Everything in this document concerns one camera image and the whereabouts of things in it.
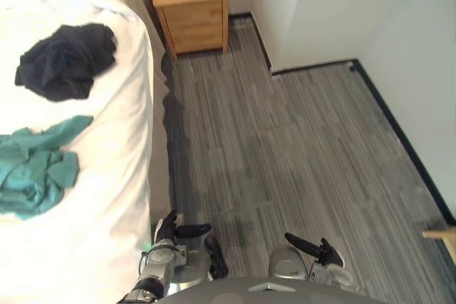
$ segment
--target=wooden object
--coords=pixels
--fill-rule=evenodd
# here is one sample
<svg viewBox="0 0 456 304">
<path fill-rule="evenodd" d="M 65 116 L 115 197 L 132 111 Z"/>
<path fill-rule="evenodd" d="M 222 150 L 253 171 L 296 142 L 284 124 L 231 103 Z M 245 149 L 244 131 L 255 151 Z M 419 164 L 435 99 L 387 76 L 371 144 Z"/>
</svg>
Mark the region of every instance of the wooden object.
<svg viewBox="0 0 456 304">
<path fill-rule="evenodd" d="M 445 231 L 424 231 L 423 236 L 428 239 L 442 239 L 453 263 L 456 264 L 456 227 Z"/>
<path fill-rule="evenodd" d="M 172 57 L 223 48 L 228 51 L 228 0 L 153 0 Z"/>
</svg>

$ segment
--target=black baseboard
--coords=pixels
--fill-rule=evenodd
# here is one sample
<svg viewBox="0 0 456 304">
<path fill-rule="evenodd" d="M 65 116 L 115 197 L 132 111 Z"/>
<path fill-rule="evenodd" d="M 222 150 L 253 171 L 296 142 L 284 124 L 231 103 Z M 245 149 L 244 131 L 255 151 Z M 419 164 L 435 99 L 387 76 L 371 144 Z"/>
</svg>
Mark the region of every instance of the black baseboard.
<svg viewBox="0 0 456 304">
<path fill-rule="evenodd" d="M 352 60 L 353 59 L 339 60 L 339 61 L 333 61 L 333 62 L 327 62 L 327 63 L 307 65 L 305 67 L 295 67 L 295 68 L 290 68 L 290 69 L 282 69 L 282 70 L 274 71 L 271 74 L 273 76 L 275 76 L 275 75 L 280 75 L 280 74 L 285 74 L 285 73 L 292 73 L 294 71 L 301 71 L 301 70 L 308 70 L 308 69 L 312 69 L 312 68 L 327 67 L 328 65 L 339 64 L 339 63 L 347 63 L 347 62 L 351 62 Z"/>
<path fill-rule="evenodd" d="M 252 16 L 252 14 L 250 12 L 246 12 L 243 14 L 232 14 L 229 16 L 229 18 L 230 19 L 237 19 L 237 18 L 251 18 L 252 19 L 256 34 L 258 36 L 258 39 L 259 39 L 259 42 L 261 45 L 261 51 L 263 52 L 263 55 L 264 55 L 264 60 L 266 61 L 268 69 L 271 70 L 271 61 L 269 60 L 268 54 L 267 54 L 266 49 L 263 44 L 263 40 L 261 39 L 261 35 L 259 34 L 259 31 L 258 31 L 257 23 L 255 23 L 255 19 Z M 366 73 L 366 71 L 364 70 L 363 66 L 361 65 L 360 61 L 357 58 L 352 59 L 352 60 L 342 60 L 342 61 L 323 63 L 323 64 L 318 64 L 318 65 L 310 65 L 310 66 L 306 66 L 306 67 L 279 70 L 279 71 L 271 72 L 271 75 L 290 73 L 290 72 L 299 71 L 299 70 L 307 70 L 307 69 L 318 68 L 318 67 L 323 67 L 323 66 L 328 66 L 328 65 L 343 63 L 343 62 L 350 62 L 350 61 L 353 63 L 354 68 L 359 72 L 359 74 L 363 78 L 364 83 L 369 88 L 369 91 L 371 92 L 372 96 L 375 98 L 375 101 L 377 102 L 378 106 L 381 108 L 383 114 L 385 115 L 386 119 L 390 123 L 395 134 L 398 136 L 400 142 L 404 146 L 405 151 L 407 152 L 409 158 L 412 160 L 412 163 L 415 165 L 415 168 L 418 171 L 418 173 L 420 174 L 421 179 L 426 184 L 426 187 L 428 188 L 435 203 L 437 204 L 438 209 L 442 213 L 443 218 L 445 219 L 447 224 L 449 224 L 451 226 L 456 226 L 456 220 L 455 220 L 454 216 L 452 215 L 451 211 L 448 209 L 447 204 L 443 200 L 442 195 L 440 194 L 437 186 L 435 185 L 434 181 L 432 180 L 431 176 L 429 175 L 429 172 L 426 170 L 423 162 L 421 162 L 421 159 L 419 158 L 415 149 L 411 145 L 411 143 L 408 140 L 407 136 L 405 135 L 404 131 L 402 131 L 402 128 L 400 128 L 400 126 L 399 126 L 399 123 L 394 118 L 393 113 L 390 111 L 390 109 L 386 105 L 386 102 L 384 101 L 384 99 L 382 98 L 380 93 L 378 92 L 378 90 L 375 87 L 375 85 L 373 84 L 371 78 L 369 78 L 368 74 Z"/>
<path fill-rule="evenodd" d="M 421 162 L 421 159 L 419 158 L 418 154 L 416 153 L 415 149 L 411 145 L 410 141 L 408 140 L 407 136 L 405 135 L 404 131 L 402 131 L 402 128 L 400 128 L 399 123 L 396 121 L 394 118 L 394 115 L 386 105 L 386 102 L 378 92 L 377 88 L 373 84 L 371 78 L 369 78 L 369 75 L 366 73 L 364 70 L 363 66 L 361 65 L 360 61 L 358 59 L 353 60 L 353 65 L 355 66 L 356 70 L 359 72 L 361 77 L 364 80 L 364 83 L 368 86 L 370 92 L 372 93 L 373 97 L 375 98 L 375 101 L 378 103 L 380 106 L 383 114 L 386 116 L 386 119 L 390 123 L 391 127 L 393 128 L 395 134 L 398 136 L 400 142 L 405 148 L 405 151 L 407 152 L 409 158 L 412 160 L 412 163 L 415 165 L 416 170 L 418 170 L 418 173 L 421 176 L 421 179 L 424 181 L 426 184 L 427 188 L 429 189 L 430 194 L 432 195 L 435 203 L 437 204 L 437 207 L 439 208 L 440 212 L 442 213 L 443 218 L 446 220 L 447 224 L 454 226 L 456 225 L 456 221 L 454 216 L 452 215 L 451 211 L 448 209 L 447 204 L 442 198 L 442 195 L 440 194 L 437 186 L 435 185 L 434 181 L 432 180 L 431 176 L 429 175 L 429 172 L 426 170 L 426 167 L 424 166 L 423 162 Z"/>
</svg>

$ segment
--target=bed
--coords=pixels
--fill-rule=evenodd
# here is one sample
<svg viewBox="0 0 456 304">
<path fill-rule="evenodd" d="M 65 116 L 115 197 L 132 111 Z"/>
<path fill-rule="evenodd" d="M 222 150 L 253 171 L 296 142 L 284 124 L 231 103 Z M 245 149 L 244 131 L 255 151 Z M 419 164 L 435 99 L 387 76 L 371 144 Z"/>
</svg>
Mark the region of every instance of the bed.
<svg viewBox="0 0 456 304">
<path fill-rule="evenodd" d="M 62 201 L 25 221 L 0 215 L 0 303 L 116 303 L 138 276 L 139 251 L 150 243 L 150 207 L 152 217 L 161 214 L 154 206 L 169 208 L 164 48 L 146 6 L 144 0 L 0 0 L 0 134 L 94 117 L 63 147 L 78 154 L 81 170 Z M 52 103 L 14 85 L 23 52 L 62 24 L 89 22 L 109 26 L 118 47 L 116 64 L 96 78 L 87 100 Z"/>
</svg>

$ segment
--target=wooden nightstand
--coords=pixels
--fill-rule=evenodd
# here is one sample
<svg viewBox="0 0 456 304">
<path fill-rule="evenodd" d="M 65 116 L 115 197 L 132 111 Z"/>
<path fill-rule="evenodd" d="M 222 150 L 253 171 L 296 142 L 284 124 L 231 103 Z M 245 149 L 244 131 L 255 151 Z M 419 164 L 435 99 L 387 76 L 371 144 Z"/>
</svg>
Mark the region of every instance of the wooden nightstand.
<svg viewBox="0 0 456 304">
<path fill-rule="evenodd" d="M 153 0 L 172 57 L 223 48 L 228 51 L 228 0 Z"/>
</svg>

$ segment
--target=crumpled clothing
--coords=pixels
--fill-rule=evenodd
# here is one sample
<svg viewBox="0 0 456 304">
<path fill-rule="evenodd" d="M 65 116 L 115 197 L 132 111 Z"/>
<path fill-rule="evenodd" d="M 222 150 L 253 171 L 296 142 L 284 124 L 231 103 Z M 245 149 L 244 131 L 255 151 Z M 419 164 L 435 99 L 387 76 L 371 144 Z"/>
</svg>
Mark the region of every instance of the crumpled clothing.
<svg viewBox="0 0 456 304">
<path fill-rule="evenodd" d="M 52 101 L 86 99 L 93 78 L 115 62 L 113 38 L 103 24 L 61 26 L 21 56 L 15 84 Z"/>
<path fill-rule="evenodd" d="M 79 163 L 76 153 L 59 147 L 71 142 L 92 120 L 79 115 L 40 133 L 23 128 L 0 135 L 0 213 L 28 219 L 62 200 L 63 190 L 75 184 Z"/>
</svg>

